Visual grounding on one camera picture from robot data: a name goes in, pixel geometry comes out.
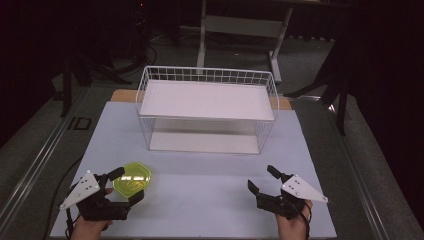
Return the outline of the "green translucent plate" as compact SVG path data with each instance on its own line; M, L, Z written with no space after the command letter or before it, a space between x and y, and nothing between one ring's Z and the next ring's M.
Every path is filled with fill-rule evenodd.
M125 173L113 181L114 189L126 198L144 191L150 184L151 171L140 162L124 166Z

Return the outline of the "white metal stand frame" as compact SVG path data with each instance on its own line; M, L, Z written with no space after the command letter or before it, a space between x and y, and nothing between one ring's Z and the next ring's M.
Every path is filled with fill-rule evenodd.
M288 7L284 11L282 21L271 21L208 15L207 0L202 0L201 3L200 45L196 66L198 68L203 68L205 64L205 40L207 32L274 38L276 40L276 45L274 50L268 53L268 57L274 80L277 84L281 84L282 77L278 63L278 55L289 25L293 8Z

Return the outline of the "person's right hand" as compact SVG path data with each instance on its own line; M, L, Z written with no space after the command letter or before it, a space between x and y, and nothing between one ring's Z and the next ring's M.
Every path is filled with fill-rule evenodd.
M285 217L276 215L279 240L307 240L310 232L309 221L312 207L313 203L310 200L306 200L301 214L296 218L288 220Z

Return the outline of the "white wire shelf rack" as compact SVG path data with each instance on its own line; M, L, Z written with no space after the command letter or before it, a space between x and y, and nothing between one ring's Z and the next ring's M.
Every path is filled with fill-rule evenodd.
M153 151L258 154L279 98L268 71L148 66L137 115Z

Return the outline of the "metal floor rail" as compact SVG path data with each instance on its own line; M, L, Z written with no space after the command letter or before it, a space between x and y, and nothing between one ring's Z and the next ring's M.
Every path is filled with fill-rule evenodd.
M49 101L0 149L0 235L14 221L87 91L76 91L64 117L62 104Z
M382 223L381 217L375 208L375 203L371 197L370 191L362 177L360 170L356 164L356 159L351 151L348 141L342 136L336 125L336 110L333 105L325 107L326 114L329 118L333 132L336 135L338 144L340 145L347 161L347 168L350 174L350 179L353 182L357 198L361 203L363 212L366 215L367 221L373 232L375 240L389 240L387 231Z

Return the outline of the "black stand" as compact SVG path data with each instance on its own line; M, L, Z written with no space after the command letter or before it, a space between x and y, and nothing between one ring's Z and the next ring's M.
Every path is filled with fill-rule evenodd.
M347 96L350 82L350 74L348 71L348 55L349 40L345 30L343 30L336 38L333 47L324 60L315 80L299 89L290 93L285 93L285 97L298 98L314 89L326 85L324 93L319 101L322 105L330 106L338 99L338 110L336 117L336 126L342 136L345 136L344 120L346 113Z

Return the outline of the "white table cover sheet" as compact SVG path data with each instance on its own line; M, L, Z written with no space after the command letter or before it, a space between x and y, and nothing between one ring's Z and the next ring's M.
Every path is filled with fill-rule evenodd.
M147 150L132 103L105 105L76 173L103 174L129 162L152 174L144 199L125 221L116 221L105 239L274 239L273 214L257 208L247 184L276 196L281 183L274 166L320 186L296 112L279 112L258 155L160 152Z

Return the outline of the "person's left hand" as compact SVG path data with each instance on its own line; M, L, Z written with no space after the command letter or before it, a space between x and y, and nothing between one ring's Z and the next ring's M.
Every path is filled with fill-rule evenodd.
M112 221L87 221L80 217L76 220L70 240L99 240L102 231L112 224Z

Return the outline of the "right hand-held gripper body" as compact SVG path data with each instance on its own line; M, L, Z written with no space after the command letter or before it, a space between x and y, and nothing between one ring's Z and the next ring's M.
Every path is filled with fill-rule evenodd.
M300 216L306 201L327 203L329 199L298 175L279 177L282 181L280 194L272 196L255 188L256 204L259 209L280 215L287 220Z

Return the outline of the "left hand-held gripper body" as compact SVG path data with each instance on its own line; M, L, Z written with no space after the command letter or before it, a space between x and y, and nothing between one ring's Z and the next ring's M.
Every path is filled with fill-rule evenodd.
M97 175L87 171L71 187L60 210L76 205L87 221L126 220L131 209L129 202L111 202L106 197L107 174Z

